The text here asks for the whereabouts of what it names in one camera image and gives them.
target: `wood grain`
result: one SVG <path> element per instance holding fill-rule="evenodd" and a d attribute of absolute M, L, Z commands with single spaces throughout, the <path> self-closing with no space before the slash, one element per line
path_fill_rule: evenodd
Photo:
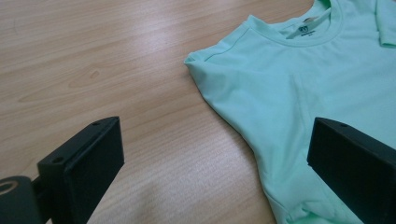
<path fill-rule="evenodd" d="M 0 179 L 120 116 L 126 163 L 90 223 L 275 223 L 254 155 L 183 64 L 249 14 L 312 0 L 0 0 Z"/>

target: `mint green shirt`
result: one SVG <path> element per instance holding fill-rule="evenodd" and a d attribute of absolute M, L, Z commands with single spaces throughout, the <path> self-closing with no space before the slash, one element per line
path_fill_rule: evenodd
<path fill-rule="evenodd" d="M 185 64 L 254 151 L 278 223 L 361 223 L 306 157 L 315 117 L 396 148 L 395 1 L 317 0 L 276 24 L 249 16 Z"/>

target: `shirt sleeve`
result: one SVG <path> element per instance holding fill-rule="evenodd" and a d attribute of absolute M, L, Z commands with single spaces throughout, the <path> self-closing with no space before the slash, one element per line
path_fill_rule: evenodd
<path fill-rule="evenodd" d="M 376 22 L 381 44 L 396 47 L 396 0 L 376 1 Z"/>

